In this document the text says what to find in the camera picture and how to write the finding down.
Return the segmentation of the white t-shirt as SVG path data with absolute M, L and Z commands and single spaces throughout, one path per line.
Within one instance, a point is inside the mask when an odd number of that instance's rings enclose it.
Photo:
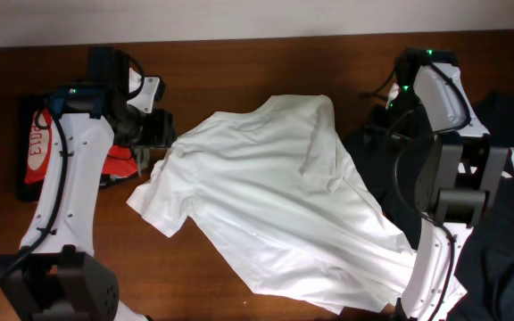
M 334 313 L 395 304 L 416 252 L 384 215 L 324 95 L 273 95 L 181 135 L 128 205 L 166 236 L 194 221 L 254 293 Z

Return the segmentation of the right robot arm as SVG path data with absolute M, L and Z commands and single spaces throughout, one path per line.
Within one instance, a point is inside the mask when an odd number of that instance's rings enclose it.
M 465 94 L 454 53 L 408 47 L 389 78 L 396 85 L 370 113 L 364 137 L 398 148 L 392 165 L 396 194 L 402 194 L 401 157 L 429 150 L 407 205 L 421 219 L 417 257 L 392 318 L 445 320 L 462 296 L 454 278 L 460 253 L 493 207 L 509 151 L 492 145 Z

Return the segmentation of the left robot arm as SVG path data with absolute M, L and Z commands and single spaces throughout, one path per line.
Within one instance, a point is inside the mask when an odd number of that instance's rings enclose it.
M 154 108 L 165 84 L 112 46 L 89 49 L 87 75 L 45 102 L 50 159 L 29 229 L 15 254 L 0 255 L 0 289 L 22 320 L 142 320 L 120 298 L 116 275 L 94 257 L 93 223 L 110 149 L 128 147 L 143 169 L 177 132 Z

